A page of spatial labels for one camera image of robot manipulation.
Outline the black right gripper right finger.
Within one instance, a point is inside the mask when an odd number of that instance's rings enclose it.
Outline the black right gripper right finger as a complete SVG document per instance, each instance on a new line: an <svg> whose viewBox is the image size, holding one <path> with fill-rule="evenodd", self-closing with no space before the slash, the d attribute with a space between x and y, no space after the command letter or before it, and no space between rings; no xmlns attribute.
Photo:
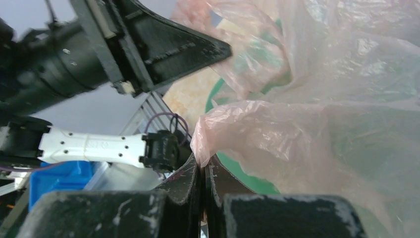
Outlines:
<svg viewBox="0 0 420 238"><path fill-rule="evenodd" d="M257 194L217 156L204 173L211 238L367 237L355 209L341 197Z"/></svg>

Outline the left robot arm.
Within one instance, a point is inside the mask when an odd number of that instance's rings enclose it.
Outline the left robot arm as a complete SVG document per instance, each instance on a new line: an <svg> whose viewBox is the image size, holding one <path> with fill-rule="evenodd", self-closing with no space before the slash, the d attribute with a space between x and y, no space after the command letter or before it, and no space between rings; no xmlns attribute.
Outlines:
<svg viewBox="0 0 420 238"><path fill-rule="evenodd" d="M73 0L77 18L31 29L14 41L0 23L0 168L37 170L49 162L52 125L33 117L111 83L137 97L232 55L231 46L161 17L136 0Z"/></svg>

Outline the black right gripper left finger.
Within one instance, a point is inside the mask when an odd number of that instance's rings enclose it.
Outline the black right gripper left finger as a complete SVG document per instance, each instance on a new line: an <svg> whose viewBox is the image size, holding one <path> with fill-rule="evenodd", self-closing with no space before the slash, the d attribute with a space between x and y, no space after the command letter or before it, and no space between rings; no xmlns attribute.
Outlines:
<svg viewBox="0 0 420 238"><path fill-rule="evenodd" d="M20 238L197 238L200 169L193 156L150 191L57 191L25 219Z"/></svg>

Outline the pink translucent trash bag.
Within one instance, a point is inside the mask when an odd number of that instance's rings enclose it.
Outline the pink translucent trash bag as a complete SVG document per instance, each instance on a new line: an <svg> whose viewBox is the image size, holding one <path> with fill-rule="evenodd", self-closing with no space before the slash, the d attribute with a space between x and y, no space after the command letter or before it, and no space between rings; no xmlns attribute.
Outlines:
<svg viewBox="0 0 420 238"><path fill-rule="evenodd" d="M419 237L419 1L180 0L172 18L232 46L202 167L221 151L282 194L346 198L372 238Z"/></svg>

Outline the green plastic trash bin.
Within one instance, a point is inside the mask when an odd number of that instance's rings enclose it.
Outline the green plastic trash bin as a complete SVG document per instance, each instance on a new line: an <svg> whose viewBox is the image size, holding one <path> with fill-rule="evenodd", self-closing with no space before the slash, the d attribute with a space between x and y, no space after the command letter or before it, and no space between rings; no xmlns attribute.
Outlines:
<svg viewBox="0 0 420 238"><path fill-rule="evenodd" d="M373 238L420 235L420 19L279 18L288 67L215 96L202 152L261 192L334 194Z"/></svg>

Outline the blue plastic crate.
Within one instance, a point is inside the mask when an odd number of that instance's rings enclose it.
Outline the blue plastic crate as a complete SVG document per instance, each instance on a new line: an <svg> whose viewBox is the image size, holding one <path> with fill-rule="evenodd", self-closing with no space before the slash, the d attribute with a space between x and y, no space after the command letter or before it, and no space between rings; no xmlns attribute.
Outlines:
<svg viewBox="0 0 420 238"><path fill-rule="evenodd" d="M29 177L29 205L31 211L42 195L51 191L82 190L92 179L95 163L70 161L59 166L34 172Z"/></svg>

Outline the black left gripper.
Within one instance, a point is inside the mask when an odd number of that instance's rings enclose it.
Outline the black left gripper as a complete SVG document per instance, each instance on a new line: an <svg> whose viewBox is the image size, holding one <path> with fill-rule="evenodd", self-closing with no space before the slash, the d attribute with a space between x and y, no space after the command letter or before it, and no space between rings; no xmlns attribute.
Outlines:
<svg viewBox="0 0 420 238"><path fill-rule="evenodd" d="M111 0L70 3L120 94L155 91L232 56L227 42L164 18L137 0L124 2L129 30Z"/></svg>

